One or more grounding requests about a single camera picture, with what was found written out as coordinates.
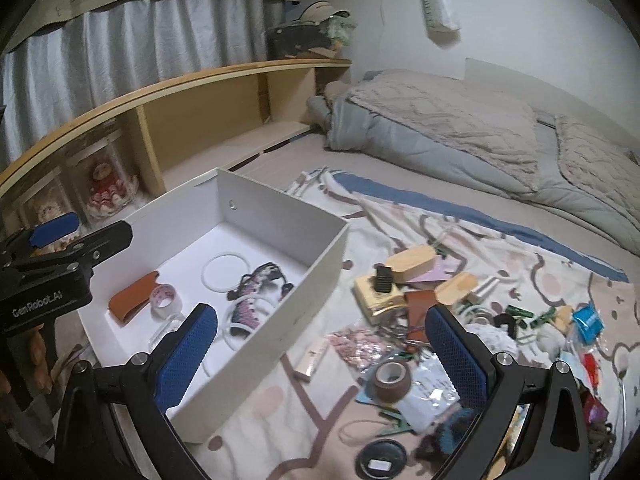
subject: blue packet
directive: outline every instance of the blue packet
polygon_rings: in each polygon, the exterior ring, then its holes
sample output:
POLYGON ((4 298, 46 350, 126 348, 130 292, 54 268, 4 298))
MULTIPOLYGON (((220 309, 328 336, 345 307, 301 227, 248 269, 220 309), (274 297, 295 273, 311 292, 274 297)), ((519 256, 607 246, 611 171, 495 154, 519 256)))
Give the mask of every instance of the blue packet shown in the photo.
POLYGON ((582 341, 587 345, 593 344, 604 328, 595 307, 589 303, 587 306, 575 311, 572 317, 582 341))

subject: human hand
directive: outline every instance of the human hand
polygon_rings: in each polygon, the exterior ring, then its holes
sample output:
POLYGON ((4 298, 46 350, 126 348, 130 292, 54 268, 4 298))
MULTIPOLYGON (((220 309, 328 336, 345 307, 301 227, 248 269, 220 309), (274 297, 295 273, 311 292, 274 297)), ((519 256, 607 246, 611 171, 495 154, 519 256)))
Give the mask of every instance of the human hand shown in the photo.
MULTIPOLYGON (((49 369, 47 368, 47 348, 44 344, 44 339, 40 334, 40 330, 44 325, 37 326, 29 330, 31 337, 29 339, 29 354, 31 356, 31 362, 34 365, 33 379, 39 387, 47 395, 51 393, 53 383, 49 376, 49 369)), ((6 375, 0 370, 0 394, 11 393, 11 384, 9 383, 6 375)))

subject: blue blanket trim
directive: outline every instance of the blue blanket trim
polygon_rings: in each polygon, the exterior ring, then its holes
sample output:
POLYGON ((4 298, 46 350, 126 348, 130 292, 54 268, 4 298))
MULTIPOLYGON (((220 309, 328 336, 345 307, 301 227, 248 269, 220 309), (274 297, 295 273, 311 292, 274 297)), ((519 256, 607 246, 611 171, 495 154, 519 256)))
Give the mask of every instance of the blue blanket trim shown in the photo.
POLYGON ((503 222, 470 207, 452 204, 451 202, 444 202, 444 200, 437 200, 413 191, 405 191, 402 189, 396 189, 395 187, 385 186, 374 182, 373 180, 369 180, 368 178, 363 178, 351 173, 337 171, 332 173, 332 175, 335 181, 349 192, 358 192, 381 198, 383 200, 403 203, 412 207, 433 211, 434 213, 440 213, 446 216, 453 216, 468 222, 473 222, 474 224, 511 235, 518 240, 526 242, 527 244, 564 256, 568 260, 580 264, 586 269, 604 276, 605 278, 609 278, 610 280, 625 283, 629 282, 629 279, 624 272, 620 272, 609 266, 598 263, 590 259, 588 256, 583 256, 582 254, 571 250, 569 247, 556 242, 552 238, 528 227, 503 222))

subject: blue gripper pad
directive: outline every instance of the blue gripper pad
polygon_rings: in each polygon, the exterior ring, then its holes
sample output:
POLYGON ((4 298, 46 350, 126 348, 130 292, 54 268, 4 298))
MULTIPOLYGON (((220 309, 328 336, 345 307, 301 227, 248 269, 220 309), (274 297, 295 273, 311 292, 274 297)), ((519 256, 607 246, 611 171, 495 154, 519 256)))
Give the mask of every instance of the blue gripper pad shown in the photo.
POLYGON ((179 339, 177 346, 156 374, 156 405, 162 413, 180 404, 198 366, 213 343, 218 331, 218 316, 213 307, 201 303, 182 326, 166 335, 156 350, 162 351, 165 340, 179 339))
POLYGON ((79 226, 78 215, 67 213, 34 228, 29 237, 29 243, 31 247, 41 249, 60 240, 63 236, 75 232, 79 226))
POLYGON ((495 385, 492 354, 446 307, 427 311, 424 331, 465 408, 482 410, 495 385))

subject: beige cap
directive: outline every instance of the beige cap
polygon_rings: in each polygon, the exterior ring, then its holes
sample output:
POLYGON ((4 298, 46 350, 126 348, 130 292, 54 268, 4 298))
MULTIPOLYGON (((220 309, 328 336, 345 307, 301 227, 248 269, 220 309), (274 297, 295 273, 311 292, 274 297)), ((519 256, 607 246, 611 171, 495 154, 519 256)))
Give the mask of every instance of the beige cap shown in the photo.
POLYGON ((299 19, 301 22, 321 23, 335 15, 348 18, 351 13, 348 10, 338 10, 332 7, 329 2, 322 1, 309 5, 304 12, 300 14, 299 19))

